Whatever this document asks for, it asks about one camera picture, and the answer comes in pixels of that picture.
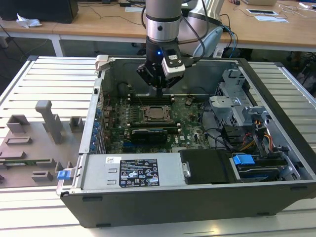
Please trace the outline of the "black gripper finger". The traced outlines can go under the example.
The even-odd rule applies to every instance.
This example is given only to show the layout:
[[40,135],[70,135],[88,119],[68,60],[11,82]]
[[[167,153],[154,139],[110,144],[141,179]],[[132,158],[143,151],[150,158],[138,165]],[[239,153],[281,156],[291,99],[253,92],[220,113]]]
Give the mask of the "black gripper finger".
[[162,95],[166,89],[173,87],[176,83],[178,83],[180,80],[182,80],[183,77],[184,76],[182,75],[182,76],[177,76],[177,77],[173,77],[170,79],[166,79],[166,78],[161,79],[160,86],[159,86],[159,96],[162,97]]
[[160,67],[156,64],[142,64],[138,67],[137,73],[156,91],[156,97],[160,97]]

